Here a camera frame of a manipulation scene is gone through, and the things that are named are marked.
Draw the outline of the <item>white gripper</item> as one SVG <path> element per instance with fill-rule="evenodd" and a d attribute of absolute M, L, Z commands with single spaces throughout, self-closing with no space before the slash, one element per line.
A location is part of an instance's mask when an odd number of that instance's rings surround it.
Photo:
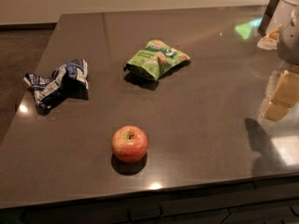
<path fill-rule="evenodd" d="M 262 37 L 257 47 L 278 49 L 278 57 L 286 63 L 299 64 L 299 7 L 290 13 L 285 22 Z M 274 71 L 268 81 L 261 104 L 261 117 L 273 122 L 282 120 L 299 102 L 299 67 L 282 72 Z"/>

